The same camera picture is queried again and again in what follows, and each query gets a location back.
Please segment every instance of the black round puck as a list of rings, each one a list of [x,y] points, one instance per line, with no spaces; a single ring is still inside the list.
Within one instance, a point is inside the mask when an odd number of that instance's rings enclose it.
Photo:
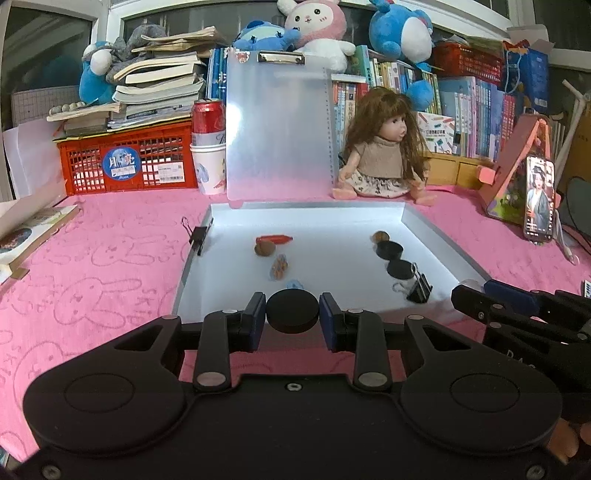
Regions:
[[[392,260],[387,270],[391,277],[399,280],[410,280],[414,277],[413,264],[406,260]]]
[[[387,240],[378,242],[375,252],[384,260],[400,260],[403,250],[402,245]]]
[[[281,333],[303,333],[318,321],[318,300],[297,288],[281,290],[267,300],[267,322]]]

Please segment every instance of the smartphone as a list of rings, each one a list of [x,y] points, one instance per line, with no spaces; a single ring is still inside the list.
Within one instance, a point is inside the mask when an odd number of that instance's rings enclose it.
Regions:
[[[527,157],[527,194],[523,234],[533,242],[549,242],[554,232],[554,164]]]

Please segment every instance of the open book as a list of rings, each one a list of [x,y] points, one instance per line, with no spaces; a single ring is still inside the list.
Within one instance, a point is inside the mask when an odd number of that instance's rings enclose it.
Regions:
[[[151,69],[161,69],[163,67],[173,67],[176,65],[187,65],[187,64],[205,66],[205,64],[199,59],[199,57],[197,57],[197,54],[195,52],[193,52],[189,55],[179,55],[177,57],[166,57],[166,58],[138,61],[136,63],[132,63],[131,65],[126,66],[126,68],[124,68],[120,72],[117,72],[113,78],[115,79],[116,82],[118,82],[123,77],[125,77],[126,75],[129,75],[130,73],[133,73],[133,72],[138,72],[138,71],[143,71],[143,70],[148,70],[148,69],[150,69],[150,70]]]

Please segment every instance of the cup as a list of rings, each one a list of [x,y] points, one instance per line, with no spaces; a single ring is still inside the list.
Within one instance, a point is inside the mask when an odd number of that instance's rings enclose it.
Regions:
[[[199,191],[204,195],[226,193],[226,144],[191,145],[191,153]]]

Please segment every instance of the barcode label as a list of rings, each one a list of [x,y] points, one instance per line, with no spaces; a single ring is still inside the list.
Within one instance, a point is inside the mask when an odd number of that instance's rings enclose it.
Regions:
[[[183,162],[172,162],[158,165],[160,183],[184,182]]]

